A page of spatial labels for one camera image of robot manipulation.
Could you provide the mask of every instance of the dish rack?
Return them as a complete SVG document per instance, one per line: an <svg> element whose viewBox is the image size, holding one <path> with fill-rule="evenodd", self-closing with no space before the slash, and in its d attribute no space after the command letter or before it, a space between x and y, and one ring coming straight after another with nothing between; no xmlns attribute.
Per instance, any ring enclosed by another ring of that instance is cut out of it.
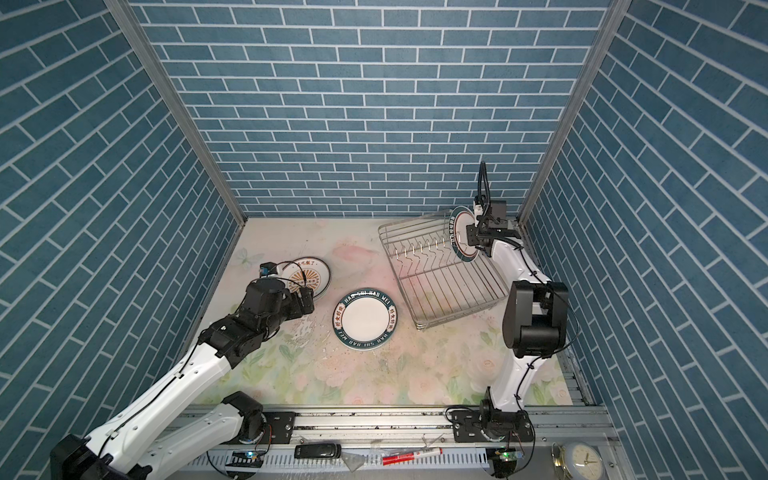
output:
<svg viewBox="0 0 768 480"><path fill-rule="evenodd" d="M442 210L379 227L389 265L419 329L485 310L509 294L504 277L482 252L471 262L456 256L450 217L450 210Z"/></svg>

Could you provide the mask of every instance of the table surface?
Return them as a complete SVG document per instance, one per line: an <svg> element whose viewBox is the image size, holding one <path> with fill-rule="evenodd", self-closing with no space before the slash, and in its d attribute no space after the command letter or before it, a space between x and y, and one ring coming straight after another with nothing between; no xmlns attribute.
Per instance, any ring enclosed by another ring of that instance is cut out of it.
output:
<svg viewBox="0 0 768 480"><path fill-rule="evenodd" d="M237 308L262 262L318 257L329 265L331 283L316 299L313 314L285 322L196 403L218 403L237 390L270 405L479 403L507 351L500 332L505 301L416 329L379 240L384 223L388 220L249 219L198 332ZM383 346L360 352L336 338L332 315L347 293L364 287L394 300L398 322ZM556 358L537 371L525 404L572 405Z"/></svg>

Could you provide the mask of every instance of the white ceramic plate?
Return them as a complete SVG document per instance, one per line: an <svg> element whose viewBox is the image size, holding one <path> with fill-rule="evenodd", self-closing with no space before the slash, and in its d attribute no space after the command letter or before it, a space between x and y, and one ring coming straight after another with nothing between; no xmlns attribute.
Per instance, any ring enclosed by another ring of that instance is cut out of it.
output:
<svg viewBox="0 0 768 480"><path fill-rule="evenodd" d="M465 262L471 262L478 254L478 250L467 244L467 225L475 224L475 213L467 207L456 207L451 212L448 223L448 233L451 237L451 247L458 258Z"/></svg>
<svg viewBox="0 0 768 480"><path fill-rule="evenodd" d="M373 288L346 295L333 312L333 332L350 349L373 350L392 336L396 326L395 303Z"/></svg>
<svg viewBox="0 0 768 480"><path fill-rule="evenodd" d="M304 284L304 279L301 276L301 270L304 270L306 285L313 290L314 298L323 295L331 282L331 270L328 265L315 257L297 258L294 262L298 263L301 269L296 263L286 263L280 276ZM288 290L291 292L299 289L299 286L294 282L286 282Z"/></svg>

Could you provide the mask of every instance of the red marker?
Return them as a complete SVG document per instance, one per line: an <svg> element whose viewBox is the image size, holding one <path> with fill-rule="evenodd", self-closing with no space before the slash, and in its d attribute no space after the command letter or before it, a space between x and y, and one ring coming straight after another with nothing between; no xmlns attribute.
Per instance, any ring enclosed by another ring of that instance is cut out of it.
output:
<svg viewBox="0 0 768 480"><path fill-rule="evenodd" d="M393 463L407 462L408 460L414 460L422 457L432 457L435 455L442 455L442 449L423 449L417 452L403 453L402 455L392 455L391 457L383 457L382 464L391 465Z"/></svg>

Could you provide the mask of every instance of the blue tile wallpaper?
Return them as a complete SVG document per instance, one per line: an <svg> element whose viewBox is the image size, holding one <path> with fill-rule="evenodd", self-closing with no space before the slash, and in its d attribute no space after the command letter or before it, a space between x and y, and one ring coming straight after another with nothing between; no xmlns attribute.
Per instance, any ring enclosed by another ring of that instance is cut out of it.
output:
<svg viewBox="0 0 768 480"><path fill-rule="evenodd" d="M768 478L767 32L633 0L531 217L638 478Z"/></svg>
<svg viewBox="0 0 768 480"><path fill-rule="evenodd" d="M235 224L101 0L0 0L0 478L170 367Z"/></svg>
<svg viewBox="0 0 768 480"><path fill-rule="evenodd" d="M250 216L520 203L609 0L132 2Z"/></svg>

